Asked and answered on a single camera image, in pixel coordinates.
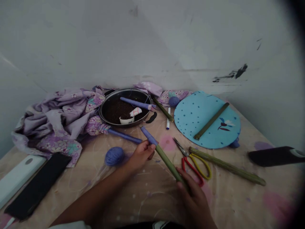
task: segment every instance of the yellow handle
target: yellow handle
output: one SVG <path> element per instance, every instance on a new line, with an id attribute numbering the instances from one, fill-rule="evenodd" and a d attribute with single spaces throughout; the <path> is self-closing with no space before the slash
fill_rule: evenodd
<path id="1" fill-rule="evenodd" d="M 195 159 L 193 158 L 193 156 L 196 157 L 196 158 L 198 158 L 199 160 L 201 160 L 201 161 L 204 163 L 204 165 L 205 165 L 206 168 L 207 168 L 208 176 L 206 176 L 206 175 L 203 174 L 203 172 L 200 170 L 200 168 L 199 168 L 197 162 L 195 161 Z M 201 174 L 201 176 L 202 176 L 203 178 L 205 178 L 206 180 L 211 179 L 211 177 L 212 177 L 212 172 L 211 172 L 211 169 L 210 169 L 209 165 L 206 163 L 206 161 L 203 160 L 201 157 L 195 155 L 195 154 L 190 154 L 189 157 L 190 157 L 190 158 L 192 159 L 192 161 L 194 162 L 195 167 L 197 168 L 197 170 L 198 170 L 198 172 Z"/>

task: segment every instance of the purple floral cloth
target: purple floral cloth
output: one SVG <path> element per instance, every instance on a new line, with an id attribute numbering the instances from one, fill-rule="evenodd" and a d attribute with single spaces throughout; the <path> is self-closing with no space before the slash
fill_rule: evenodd
<path id="1" fill-rule="evenodd" d="M 82 150 L 76 140 L 84 134 L 87 121 L 104 101 L 101 86 L 92 91 L 66 88 L 49 93 L 39 104 L 29 106 L 12 132 L 16 147 L 26 154 L 50 158 L 53 153 L 71 156 L 74 167 Z"/>
<path id="2" fill-rule="evenodd" d="M 151 82 L 140 82 L 133 85 L 135 88 L 142 89 L 146 93 L 150 93 L 156 96 L 160 96 L 162 94 L 162 88 Z"/>
<path id="3" fill-rule="evenodd" d="M 181 100 L 191 95 L 193 92 L 184 90 L 165 90 L 162 95 L 157 99 L 163 106 L 170 107 L 168 101 L 171 97 L 178 97 Z"/>
<path id="4" fill-rule="evenodd" d="M 102 119 L 99 116 L 94 116 L 89 119 L 85 130 L 88 134 L 95 136 L 99 134 L 108 134 L 110 126 L 102 123 Z"/>

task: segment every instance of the small white cup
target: small white cup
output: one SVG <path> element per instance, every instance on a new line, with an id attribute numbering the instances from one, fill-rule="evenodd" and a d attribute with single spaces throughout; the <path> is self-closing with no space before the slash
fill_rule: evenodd
<path id="1" fill-rule="evenodd" d="M 133 123 L 134 122 L 134 117 L 132 117 L 131 119 L 121 119 L 121 117 L 120 117 L 120 122 L 123 125 Z"/>

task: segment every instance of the white marker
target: white marker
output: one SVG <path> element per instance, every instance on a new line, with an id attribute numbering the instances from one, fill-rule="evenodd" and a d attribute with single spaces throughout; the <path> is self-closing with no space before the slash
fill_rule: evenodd
<path id="1" fill-rule="evenodd" d="M 169 114 L 171 114 L 171 108 L 170 108 L 170 107 L 167 109 L 167 112 L 168 112 Z M 168 119 L 167 119 L 167 121 L 166 121 L 166 129 L 169 129 L 169 120 L 168 120 Z"/>

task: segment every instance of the black phone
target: black phone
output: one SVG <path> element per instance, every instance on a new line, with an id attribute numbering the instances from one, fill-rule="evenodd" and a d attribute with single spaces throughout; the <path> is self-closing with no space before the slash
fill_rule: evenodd
<path id="1" fill-rule="evenodd" d="M 71 161 L 70 156 L 55 153 L 33 177 L 4 213 L 23 221 L 29 218 Z"/>

